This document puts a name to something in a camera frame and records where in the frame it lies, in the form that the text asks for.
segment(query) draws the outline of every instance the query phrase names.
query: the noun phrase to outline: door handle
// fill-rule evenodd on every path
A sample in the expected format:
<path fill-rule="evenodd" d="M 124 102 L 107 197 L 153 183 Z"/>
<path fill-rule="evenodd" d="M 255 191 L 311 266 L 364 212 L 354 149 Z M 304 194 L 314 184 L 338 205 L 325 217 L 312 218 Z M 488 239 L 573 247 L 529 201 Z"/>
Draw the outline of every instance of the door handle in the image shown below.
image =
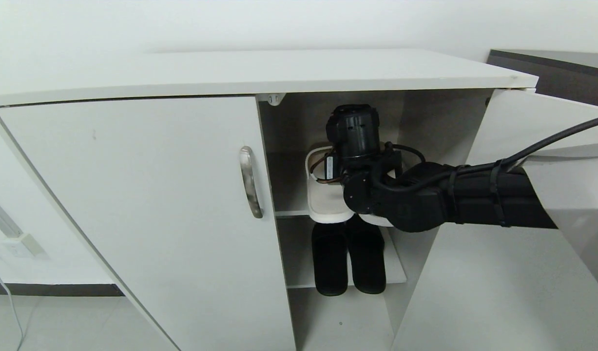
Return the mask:
<path fill-rule="evenodd" d="M 248 146 L 243 146 L 240 149 L 240 171 L 243 173 L 243 183 L 245 183 L 245 193 L 251 213 L 253 217 L 262 218 L 262 209 L 259 207 L 258 194 L 256 193 L 256 182 L 253 180 L 251 148 Z"/>

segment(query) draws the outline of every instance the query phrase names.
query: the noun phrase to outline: white wall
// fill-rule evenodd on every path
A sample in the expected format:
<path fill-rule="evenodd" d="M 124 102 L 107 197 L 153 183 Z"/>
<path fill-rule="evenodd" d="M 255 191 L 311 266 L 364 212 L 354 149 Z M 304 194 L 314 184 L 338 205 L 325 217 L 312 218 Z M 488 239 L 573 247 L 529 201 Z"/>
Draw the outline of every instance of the white wall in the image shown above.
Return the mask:
<path fill-rule="evenodd" d="M 598 1 L 0 1 L 0 86 L 128 53 L 318 47 L 421 47 L 480 61 L 490 48 L 598 52 Z M 23 229 L 43 233 L 52 261 L 7 259 L 4 278 L 107 280 L 10 157 L 0 147 L 0 179 L 21 188 L 2 180 L 0 202 Z"/>

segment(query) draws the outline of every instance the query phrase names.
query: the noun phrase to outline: black robotic arm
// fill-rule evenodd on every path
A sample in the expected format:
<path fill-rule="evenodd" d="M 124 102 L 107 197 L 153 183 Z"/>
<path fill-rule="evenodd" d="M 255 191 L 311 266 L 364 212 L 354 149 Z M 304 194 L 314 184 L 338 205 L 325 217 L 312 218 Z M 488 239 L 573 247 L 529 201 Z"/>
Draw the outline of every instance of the black robotic arm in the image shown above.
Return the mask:
<path fill-rule="evenodd" d="M 335 159 L 335 180 L 344 187 L 348 208 L 385 217 L 401 231 L 428 231 L 445 222 L 555 229 L 519 161 L 595 126 L 598 118 L 492 164 L 449 166 L 427 162 L 410 147 L 382 146 L 378 112 L 369 105 L 343 105 L 327 122 L 334 149 L 323 158 Z M 416 154 L 420 162 L 404 171 L 401 151 Z M 392 171 L 395 177 L 388 175 Z"/>

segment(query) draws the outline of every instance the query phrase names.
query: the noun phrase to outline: black slipper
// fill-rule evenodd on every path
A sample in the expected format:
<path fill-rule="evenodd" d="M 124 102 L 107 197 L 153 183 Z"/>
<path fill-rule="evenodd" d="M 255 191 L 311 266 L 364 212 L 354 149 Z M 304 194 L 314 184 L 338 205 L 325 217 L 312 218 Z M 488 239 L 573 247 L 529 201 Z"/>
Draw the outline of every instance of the black slipper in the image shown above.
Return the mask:
<path fill-rule="evenodd" d="M 348 286 L 348 275 L 343 223 L 314 225 L 312 259 L 317 291 L 325 296 L 344 293 Z"/>
<path fill-rule="evenodd" d="M 383 293 L 386 289 L 385 243 L 379 227 L 355 214 L 346 222 L 346 235 L 355 287 L 362 293 Z"/>

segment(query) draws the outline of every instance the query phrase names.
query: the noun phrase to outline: cabinet door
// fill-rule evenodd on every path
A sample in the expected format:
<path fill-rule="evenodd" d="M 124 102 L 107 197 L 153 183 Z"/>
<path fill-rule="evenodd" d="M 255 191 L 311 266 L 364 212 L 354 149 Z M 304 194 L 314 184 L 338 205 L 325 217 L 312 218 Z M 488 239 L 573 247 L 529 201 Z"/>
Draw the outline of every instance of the cabinet door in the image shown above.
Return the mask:
<path fill-rule="evenodd" d="M 22 106 L 0 117 L 177 347 L 295 348 L 254 97 Z M 243 146 L 263 218 L 245 196 Z"/>
<path fill-rule="evenodd" d="M 508 157 L 597 117 L 597 106 L 496 90 L 466 162 Z M 598 127 L 560 140 L 544 153 L 593 143 L 598 143 Z M 539 183 L 533 184 L 539 191 Z M 581 240 L 582 228 L 575 226 Z M 598 350 L 598 282 L 564 234 L 443 224 L 393 350 Z"/>
<path fill-rule="evenodd" d="M 481 164 L 509 157 L 539 140 L 598 117 L 598 106 L 529 91 L 494 91 L 466 163 Z M 536 154 L 566 147 L 598 144 L 598 127 L 545 147 Z"/>

